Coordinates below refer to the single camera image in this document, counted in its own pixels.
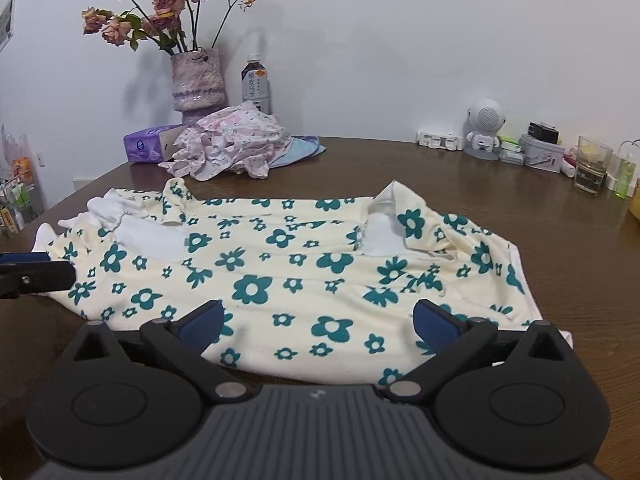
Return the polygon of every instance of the glass cup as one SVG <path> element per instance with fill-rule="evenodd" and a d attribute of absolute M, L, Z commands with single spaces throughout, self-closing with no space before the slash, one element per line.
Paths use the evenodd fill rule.
<path fill-rule="evenodd" d="M 580 136 L 576 156 L 574 186 L 595 196 L 607 174 L 613 150 L 597 140 Z"/>

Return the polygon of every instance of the wooden table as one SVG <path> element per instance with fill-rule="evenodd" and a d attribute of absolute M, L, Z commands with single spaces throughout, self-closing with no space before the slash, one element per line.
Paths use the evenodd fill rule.
<path fill-rule="evenodd" d="M 544 317 L 574 334 L 582 362 L 607 397 L 609 434 L 596 464 L 613 479 L 640 479 L 640 222 L 627 202 L 591 198 L 558 174 L 382 140 L 323 139 L 328 151 L 273 170 L 267 180 L 223 174 L 187 179 L 201 200 L 217 197 L 371 196 L 393 179 L 439 212 L 472 218 L 514 242 Z M 124 164 L 30 224 L 5 251 L 29 251 L 39 222 L 86 210 L 111 187 L 161 190 L 168 174 Z M 0 476 L 27 477 L 41 463 L 24 410 L 82 320 L 45 298 L 0 302 Z"/>

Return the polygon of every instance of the garment with green flowers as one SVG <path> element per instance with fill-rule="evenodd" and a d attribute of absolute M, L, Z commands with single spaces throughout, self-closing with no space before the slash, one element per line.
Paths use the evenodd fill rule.
<path fill-rule="evenodd" d="M 513 244 L 436 213 L 397 182 L 375 198 L 201 201 L 178 178 L 163 192 L 118 193 L 147 220 L 182 226 L 183 260 L 152 259 L 83 224 L 49 247 L 78 275 L 70 291 L 52 296 L 114 330 L 179 319 L 220 299 L 224 327 L 203 354 L 220 365 L 382 386 L 433 355 L 412 327 L 421 298 L 508 330 L 540 318 Z M 391 211 L 388 232 L 374 227 L 380 205 Z M 389 240 L 398 250 L 385 252 Z"/>

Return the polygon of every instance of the black robotic part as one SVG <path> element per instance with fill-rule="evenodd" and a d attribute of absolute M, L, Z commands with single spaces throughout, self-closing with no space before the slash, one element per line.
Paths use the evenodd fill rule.
<path fill-rule="evenodd" d="M 593 462 L 609 427 L 605 399 L 546 322 L 533 324 L 504 364 L 445 384 L 434 416 L 463 452 L 532 472 Z"/>
<path fill-rule="evenodd" d="M 27 427 L 47 457 L 87 469 L 121 469 L 180 446 L 203 415 L 180 377 L 132 363 L 105 323 L 89 322 L 31 403 Z"/>

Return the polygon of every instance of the picture frame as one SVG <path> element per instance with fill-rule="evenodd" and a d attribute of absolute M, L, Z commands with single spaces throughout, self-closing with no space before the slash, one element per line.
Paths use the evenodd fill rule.
<path fill-rule="evenodd" d="M 9 0 L 0 12 L 0 52 L 14 36 L 15 0 Z"/>

